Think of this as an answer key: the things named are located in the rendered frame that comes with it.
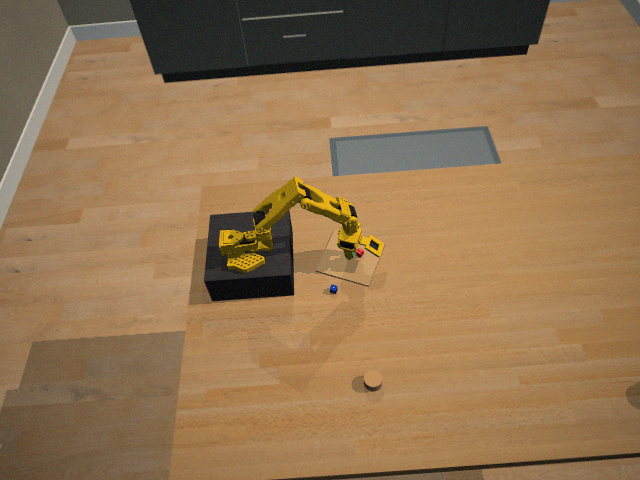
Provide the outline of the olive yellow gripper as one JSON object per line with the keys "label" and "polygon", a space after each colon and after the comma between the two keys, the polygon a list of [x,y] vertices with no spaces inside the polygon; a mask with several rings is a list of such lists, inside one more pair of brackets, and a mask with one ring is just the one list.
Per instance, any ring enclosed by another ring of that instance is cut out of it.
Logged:
{"label": "olive yellow gripper", "polygon": [[[358,222],[359,223],[359,222]],[[358,232],[352,234],[346,234],[342,228],[338,231],[338,242],[337,245],[339,249],[343,249],[345,258],[351,260],[352,252],[355,252],[358,247],[358,242],[360,245],[364,245],[367,251],[374,254],[377,257],[380,257],[384,243],[369,235],[367,237],[363,237],[361,234],[361,228],[359,223]]]}

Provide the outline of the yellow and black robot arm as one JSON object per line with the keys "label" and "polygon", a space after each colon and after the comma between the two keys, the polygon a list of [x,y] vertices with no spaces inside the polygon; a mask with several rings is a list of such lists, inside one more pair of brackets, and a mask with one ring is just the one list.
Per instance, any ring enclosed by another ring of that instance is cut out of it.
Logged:
{"label": "yellow and black robot arm", "polygon": [[[227,256],[228,270],[248,273],[265,264],[265,258],[253,252],[273,249],[271,227],[297,203],[300,203],[303,209],[342,224],[346,234],[358,232],[359,223],[355,207],[348,203],[348,200],[341,197],[333,198],[310,185],[303,185],[303,180],[293,177],[254,208],[255,230],[222,230],[221,247]],[[268,210],[269,213],[265,215]],[[245,254],[245,251],[252,253]]]}

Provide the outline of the tan short cylinder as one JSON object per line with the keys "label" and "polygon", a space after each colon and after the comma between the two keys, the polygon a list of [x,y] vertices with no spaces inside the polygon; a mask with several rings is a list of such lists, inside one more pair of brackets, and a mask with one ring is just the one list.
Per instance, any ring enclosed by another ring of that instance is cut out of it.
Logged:
{"label": "tan short cylinder", "polygon": [[369,370],[364,375],[364,386],[369,391],[378,391],[382,386],[382,375],[377,370]]}

